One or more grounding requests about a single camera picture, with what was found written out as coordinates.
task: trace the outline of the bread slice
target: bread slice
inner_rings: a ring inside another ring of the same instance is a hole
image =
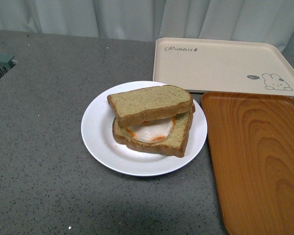
[[[193,122],[192,109],[182,114],[175,116],[175,126],[171,130],[168,137],[158,143],[144,143],[132,138],[125,128],[120,128],[118,121],[115,118],[113,121],[112,132],[115,141],[119,144],[126,144],[129,149],[146,152],[146,153],[159,153],[168,156],[184,157],[186,145],[188,142],[189,130]]]
[[[121,128],[173,117],[189,111],[193,104],[190,93],[172,85],[110,94],[107,99]]]

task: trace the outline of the tray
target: tray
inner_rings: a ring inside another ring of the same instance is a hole
[[[161,38],[156,41],[153,80],[195,93],[294,98],[294,69],[278,49],[264,43]]]
[[[206,93],[201,99],[230,234],[294,234],[294,100]]]

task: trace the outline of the countertop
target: countertop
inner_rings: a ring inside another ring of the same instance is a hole
[[[88,105],[118,84],[151,81],[154,49],[0,31],[0,53],[17,61],[0,79],[0,235],[226,233],[207,142],[186,166],[154,177],[115,172],[83,143]]]

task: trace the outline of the rabbit illustration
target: rabbit illustration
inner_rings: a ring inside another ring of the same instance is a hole
[[[285,90],[285,91],[293,90],[289,86],[289,84],[277,74],[264,73],[263,79],[265,80],[265,85],[266,85],[265,88],[268,90]]]

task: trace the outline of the wood grain pattern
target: wood grain pattern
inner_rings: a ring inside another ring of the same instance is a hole
[[[294,100],[206,93],[201,104],[228,232],[294,234]]]

